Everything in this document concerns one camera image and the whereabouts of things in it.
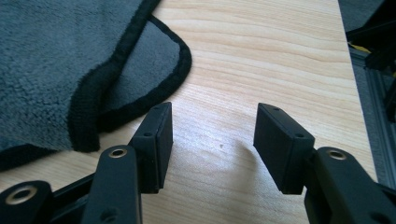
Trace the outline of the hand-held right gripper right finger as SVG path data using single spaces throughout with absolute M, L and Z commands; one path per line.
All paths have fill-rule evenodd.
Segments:
M 304 160 L 314 144 L 315 137 L 284 110 L 258 104 L 253 146 L 282 193 L 302 193 Z

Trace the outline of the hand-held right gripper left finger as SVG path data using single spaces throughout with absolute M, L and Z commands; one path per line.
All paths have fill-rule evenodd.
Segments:
M 142 193 L 155 194 L 164 187 L 173 143 L 172 104 L 155 105 L 129 142 L 136 151 Z

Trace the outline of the dark grey towel black trim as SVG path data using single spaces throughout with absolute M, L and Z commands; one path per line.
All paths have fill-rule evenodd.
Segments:
M 161 0 L 0 0 L 0 172 L 146 114 L 191 69 Z

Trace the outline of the black metal stand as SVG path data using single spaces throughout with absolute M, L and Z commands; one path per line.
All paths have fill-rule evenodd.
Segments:
M 384 0 L 360 28 L 346 33 L 348 44 L 369 52 L 365 65 L 378 71 L 388 70 L 395 78 L 383 103 L 390 122 L 396 122 L 396 0 Z

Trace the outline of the aluminium floor rail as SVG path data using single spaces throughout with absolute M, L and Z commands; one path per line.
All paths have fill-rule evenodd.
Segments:
M 365 65 L 366 52 L 350 48 L 369 145 L 380 184 L 396 189 L 396 123 L 390 122 L 384 99 L 394 78 Z

